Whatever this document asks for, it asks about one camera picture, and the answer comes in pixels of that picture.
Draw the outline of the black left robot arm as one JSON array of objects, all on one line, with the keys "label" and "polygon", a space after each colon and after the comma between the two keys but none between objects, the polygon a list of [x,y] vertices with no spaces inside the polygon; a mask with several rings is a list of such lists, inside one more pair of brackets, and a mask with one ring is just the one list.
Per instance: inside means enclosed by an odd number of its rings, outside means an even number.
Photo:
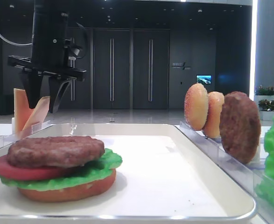
[{"label": "black left robot arm", "polygon": [[84,81],[86,71],[69,66],[81,48],[66,38],[69,12],[58,0],[36,0],[34,4],[31,57],[9,56],[9,66],[21,68],[21,81],[28,104],[40,100],[42,79],[49,78],[49,111],[57,112],[72,80]]}]

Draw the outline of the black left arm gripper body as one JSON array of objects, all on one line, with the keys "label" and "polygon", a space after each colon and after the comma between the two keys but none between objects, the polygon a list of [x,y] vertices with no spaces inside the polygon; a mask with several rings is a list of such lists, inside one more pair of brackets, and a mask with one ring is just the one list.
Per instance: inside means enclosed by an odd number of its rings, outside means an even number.
[{"label": "black left arm gripper body", "polygon": [[80,82],[84,81],[84,70],[70,67],[68,65],[58,67],[38,65],[31,62],[30,58],[21,56],[8,56],[7,64],[22,69],[22,72],[24,73],[33,73],[38,76],[74,79]]}]

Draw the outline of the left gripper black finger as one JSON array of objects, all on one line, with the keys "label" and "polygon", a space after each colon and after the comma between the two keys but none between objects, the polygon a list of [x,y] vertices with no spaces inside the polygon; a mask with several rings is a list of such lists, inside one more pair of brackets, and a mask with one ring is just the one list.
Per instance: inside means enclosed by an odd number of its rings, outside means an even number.
[{"label": "left gripper black finger", "polygon": [[22,70],[20,79],[27,95],[29,108],[34,109],[40,99],[43,76],[34,70]]},{"label": "left gripper black finger", "polygon": [[50,113],[56,113],[58,111],[62,98],[72,81],[75,81],[75,79],[58,79],[56,77],[49,77]]}]

